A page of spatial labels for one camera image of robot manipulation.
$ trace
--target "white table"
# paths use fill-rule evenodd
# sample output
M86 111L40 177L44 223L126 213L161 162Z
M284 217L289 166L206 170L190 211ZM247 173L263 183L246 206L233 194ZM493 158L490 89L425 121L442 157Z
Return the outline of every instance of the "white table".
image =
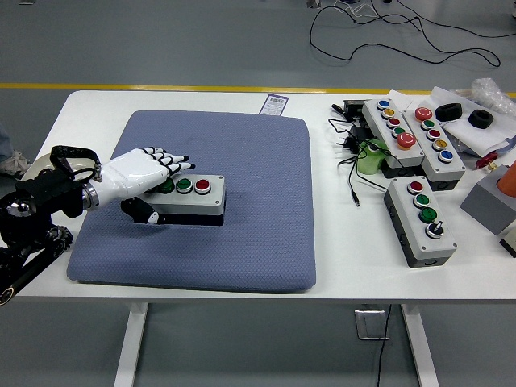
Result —
M207 298L267 298L287 300L335 300L346 303L400 303L404 305L407 328L421 385L437 385L433 365L417 307L425 302L514 302L516 300L516 260L499 244L499 236L463 212L459 205L476 181L487 172L468 168L453 191L435 193L445 211L448 227L459 245L444 266L409 268L383 203L383 191L354 179L361 207L356 207L347 186L349 166L337 163L350 154L335 143L336 134L327 119L338 118L331 104L344 99L379 98L370 95L282 94L289 97L284 116L303 119L310 131L315 257L317 283L298 294L225 293L180 289L78 284L66 277L70 252L28 285L18 296L27 300L114 300L133 303L127 326L119 376L115 385L132 383L139 339L134 332L144 327L149 302L191 302ZM93 149L107 162L127 120L137 110L204 110L257 114L267 94L80 91L65 103L39 156L53 145L66 144ZM414 96L415 101L424 99ZM181 149L171 152L181 153ZM512 164L514 153L504 155L499 164ZM466 160L470 166L472 160ZM373 180L388 185L381 174ZM53 218L74 235L84 215Z

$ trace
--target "table leg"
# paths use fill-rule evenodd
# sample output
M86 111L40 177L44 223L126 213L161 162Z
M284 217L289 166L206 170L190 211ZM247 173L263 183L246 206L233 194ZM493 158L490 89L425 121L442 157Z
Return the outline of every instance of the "table leg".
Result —
M129 305L129 319L123 338L119 367L114 379L114 387L132 387L138 364L139 346L144 334L148 303L133 302Z
M402 304L402 311L416 372L418 373L419 385L421 387L439 387L419 307Z

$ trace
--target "power adapter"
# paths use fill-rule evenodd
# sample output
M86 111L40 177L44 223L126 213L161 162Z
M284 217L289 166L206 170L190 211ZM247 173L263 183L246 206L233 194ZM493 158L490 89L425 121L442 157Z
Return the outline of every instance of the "power adapter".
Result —
M353 125L349 131L351 134L344 139L343 146L355 155L360 152L360 144L367 139L374 139L374 135L368 127Z

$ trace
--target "person's shoe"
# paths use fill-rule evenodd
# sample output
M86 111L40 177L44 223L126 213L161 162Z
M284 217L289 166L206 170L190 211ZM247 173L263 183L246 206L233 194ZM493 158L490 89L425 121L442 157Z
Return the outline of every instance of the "person's shoe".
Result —
M21 152L15 151L12 157L0 162L0 175L21 180L30 166L31 162Z

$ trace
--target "yellow floor line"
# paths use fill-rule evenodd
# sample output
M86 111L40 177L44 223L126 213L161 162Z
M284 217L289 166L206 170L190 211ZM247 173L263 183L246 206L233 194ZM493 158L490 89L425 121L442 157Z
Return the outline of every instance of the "yellow floor line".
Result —
M187 85L109 85L90 83L0 83L0 89L49 89L49 90L145 90L145 91L204 91L226 93L306 93L306 94L387 94L389 89L342 89L310 87L262 87L262 86L187 86ZM430 90L398 90L404 94L430 94ZM506 93L516 98L516 92Z

